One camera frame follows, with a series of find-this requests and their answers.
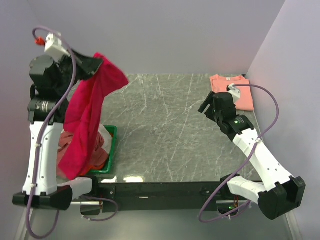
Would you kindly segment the magenta red t shirt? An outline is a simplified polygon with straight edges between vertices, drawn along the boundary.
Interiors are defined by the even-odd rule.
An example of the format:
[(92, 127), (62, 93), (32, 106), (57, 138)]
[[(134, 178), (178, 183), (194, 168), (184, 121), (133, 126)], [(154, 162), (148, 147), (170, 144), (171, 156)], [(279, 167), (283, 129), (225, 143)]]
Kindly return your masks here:
[(65, 115), (63, 129), (72, 133), (73, 139), (58, 167), (69, 180), (88, 173), (84, 169), (94, 150), (105, 97), (129, 83), (126, 75), (103, 54), (97, 52), (94, 57), (103, 59), (103, 63), (92, 78), (80, 82)]

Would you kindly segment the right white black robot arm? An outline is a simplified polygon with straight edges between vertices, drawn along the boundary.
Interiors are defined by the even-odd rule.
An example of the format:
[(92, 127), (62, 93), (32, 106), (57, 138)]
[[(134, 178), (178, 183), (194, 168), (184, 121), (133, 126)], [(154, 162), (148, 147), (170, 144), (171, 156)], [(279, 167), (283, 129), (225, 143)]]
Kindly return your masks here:
[(244, 153), (246, 162), (252, 164), (261, 179), (261, 182), (250, 181), (237, 172), (228, 175), (206, 200), (202, 212), (217, 194), (226, 200), (240, 196), (256, 203), (270, 220), (301, 205), (305, 181), (287, 171), (265, 146), (249, 119), (236, 113), (234, 96), (230, 92), (210, 92), (198, 111), (219, 126)]

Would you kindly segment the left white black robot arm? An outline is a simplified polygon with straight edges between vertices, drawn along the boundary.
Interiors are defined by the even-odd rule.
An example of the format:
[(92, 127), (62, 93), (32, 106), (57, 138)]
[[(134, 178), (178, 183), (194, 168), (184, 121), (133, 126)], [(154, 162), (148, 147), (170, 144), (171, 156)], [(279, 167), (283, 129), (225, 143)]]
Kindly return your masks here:
[(58, 144), (69, 105), (67, 96), (79, 80), (89, 80), (103, 60), (75, 53), (54, 60), (41, 55), (30, 62), (28, 121), (31, 136), (28, 172), (22, 191), (12, 197), (16, 206), (47, 210), (67, 210), (72, 201), (96, 200), (100, 195), (98, 180), (77, 177), (58, 184), (56, 175)]

